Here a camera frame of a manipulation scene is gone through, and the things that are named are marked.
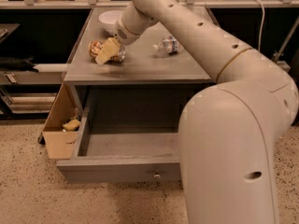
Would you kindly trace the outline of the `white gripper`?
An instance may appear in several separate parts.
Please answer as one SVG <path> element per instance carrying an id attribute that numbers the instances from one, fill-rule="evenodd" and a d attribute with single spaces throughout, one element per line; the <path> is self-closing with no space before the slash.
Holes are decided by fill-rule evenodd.
<path id="1" fill-rule="evenodd" d="M 110 37 L 102 49 L 99 51 L 95 61 L 102 65 L 110 60 L 111 57 L 118 54 L 121 44 L 129 46 L 136 42 L 140 35 L 133 34 L 123 24 L 121 19 L 117 19 L 113 26 L 113 33 L 116 37 Z"/>

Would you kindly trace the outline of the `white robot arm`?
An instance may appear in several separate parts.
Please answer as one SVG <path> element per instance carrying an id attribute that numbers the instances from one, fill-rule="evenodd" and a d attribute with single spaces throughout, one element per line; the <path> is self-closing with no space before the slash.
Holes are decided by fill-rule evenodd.
<path id="1" fill-rule="evenodd" d="M 211 76 L 178 126 L 189 224 L 279 224 L 274 145 L 298 112 L 293 79 L 178 0 L 131 0 L 96 57 L 104 64 L 160 22 Z"/>

